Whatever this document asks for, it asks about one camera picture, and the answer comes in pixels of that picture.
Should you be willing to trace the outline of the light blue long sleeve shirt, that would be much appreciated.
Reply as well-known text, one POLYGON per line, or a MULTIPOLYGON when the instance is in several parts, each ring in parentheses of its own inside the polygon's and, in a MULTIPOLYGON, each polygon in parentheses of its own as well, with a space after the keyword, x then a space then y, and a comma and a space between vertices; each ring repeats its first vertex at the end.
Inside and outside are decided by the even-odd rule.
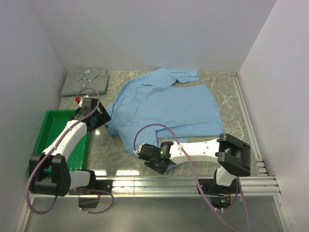
POLYGON ((199 81, 196 70, 164 68, 128 81, 106 110, 110 135, 119 135, 125 150, 135 155, 141 143, 157 144, 158 138, 216 137, 224 132, 219 107, 206 85, 174 87, 176 82, 199 81))

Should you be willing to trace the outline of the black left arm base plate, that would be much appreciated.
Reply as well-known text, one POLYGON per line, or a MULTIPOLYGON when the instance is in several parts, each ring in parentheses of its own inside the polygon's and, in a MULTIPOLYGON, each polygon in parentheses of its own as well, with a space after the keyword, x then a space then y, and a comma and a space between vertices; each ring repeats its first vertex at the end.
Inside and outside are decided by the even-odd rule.
POLYGON ((104 212, 110 209, 114 203, 112 195, 112 180, 95 180, 92 184, 86 187, 78 187, 69 190, 69 195, 78 196, 78 206, 84 212, 94 212, 98 206, 102 196, 110 196, 112 203, 104 212))

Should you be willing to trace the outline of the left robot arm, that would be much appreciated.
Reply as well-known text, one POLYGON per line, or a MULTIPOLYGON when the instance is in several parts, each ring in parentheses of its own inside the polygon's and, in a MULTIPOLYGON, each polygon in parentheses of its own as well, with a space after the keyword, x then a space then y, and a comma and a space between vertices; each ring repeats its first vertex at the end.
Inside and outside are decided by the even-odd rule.
POLYGON ((70 171, 67 161, 73 149, 86 135, 111 120, 102 103, 95 98, 83 98, 68 119, 60 135, 42 153, 29 159, 29 192, 52 196, 65 196, 80 188, 85 194, 97 190, 94 171, 70 171))

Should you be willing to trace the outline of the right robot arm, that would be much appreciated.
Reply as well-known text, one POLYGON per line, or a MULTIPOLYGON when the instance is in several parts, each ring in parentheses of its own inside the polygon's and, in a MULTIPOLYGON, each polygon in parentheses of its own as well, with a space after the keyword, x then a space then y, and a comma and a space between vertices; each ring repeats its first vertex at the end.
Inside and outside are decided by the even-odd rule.
POLYGON ((218 193, 229 189, 237 177, 251 175, 251 146, 227 133, 206 142, 164 142, 160 147, 142 143, 136 152, 146 166, 160 174, 190 161, 217 163, 220 167, 215 171, 212 186, 218 193))

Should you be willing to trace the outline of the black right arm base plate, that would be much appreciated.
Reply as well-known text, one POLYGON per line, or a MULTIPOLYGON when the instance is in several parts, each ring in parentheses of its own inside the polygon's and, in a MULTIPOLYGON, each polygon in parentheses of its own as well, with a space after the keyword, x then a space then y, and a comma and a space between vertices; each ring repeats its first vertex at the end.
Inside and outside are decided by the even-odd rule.
POLYGON ((228 187, 215 184, 213 179, 198 179, 203 193, 210 197, 210 203, 222 212, 229 209, 240 193, 238 181, 234 179, 228 187))

